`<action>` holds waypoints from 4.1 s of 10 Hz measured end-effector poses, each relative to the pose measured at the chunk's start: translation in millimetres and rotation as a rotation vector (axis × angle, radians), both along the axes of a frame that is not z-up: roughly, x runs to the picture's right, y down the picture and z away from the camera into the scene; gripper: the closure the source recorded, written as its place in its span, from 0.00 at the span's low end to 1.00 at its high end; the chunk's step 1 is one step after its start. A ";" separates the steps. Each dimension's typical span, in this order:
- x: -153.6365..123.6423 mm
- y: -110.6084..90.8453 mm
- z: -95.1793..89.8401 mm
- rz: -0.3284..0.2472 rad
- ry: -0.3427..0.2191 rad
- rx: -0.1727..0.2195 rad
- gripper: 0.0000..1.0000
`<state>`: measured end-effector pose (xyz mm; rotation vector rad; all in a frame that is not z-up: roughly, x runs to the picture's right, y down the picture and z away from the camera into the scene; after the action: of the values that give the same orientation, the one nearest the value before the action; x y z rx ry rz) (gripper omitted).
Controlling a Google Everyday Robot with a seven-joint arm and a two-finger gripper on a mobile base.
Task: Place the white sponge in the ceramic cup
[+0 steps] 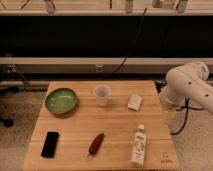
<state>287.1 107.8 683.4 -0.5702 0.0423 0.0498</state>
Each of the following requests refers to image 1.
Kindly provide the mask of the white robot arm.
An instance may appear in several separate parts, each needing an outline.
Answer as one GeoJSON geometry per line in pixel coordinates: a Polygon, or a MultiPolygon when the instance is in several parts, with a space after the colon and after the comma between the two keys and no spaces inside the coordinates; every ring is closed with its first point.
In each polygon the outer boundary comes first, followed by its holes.
{"type": "Polygon", "coordinates": [[[209,69],[201,61],[174,67],[167,72],[167,85],[159,94],[166,124],[172,122],[176,110],[185,103],[186,98],[213,114],[213,87],[206,82],[208,77],[209,69]]]}

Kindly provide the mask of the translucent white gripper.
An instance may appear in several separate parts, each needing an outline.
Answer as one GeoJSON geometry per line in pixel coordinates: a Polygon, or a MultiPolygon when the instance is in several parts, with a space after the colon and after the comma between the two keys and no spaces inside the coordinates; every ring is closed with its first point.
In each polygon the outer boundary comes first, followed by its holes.
{"type": "Polygon", "coordinates": [[[169,125],[176,116],[176,110],[180,106],[180,100],[177,96],[168,95],[165,92],[160,94],[160,101],[163,107],[163,120],[169,125]]]}

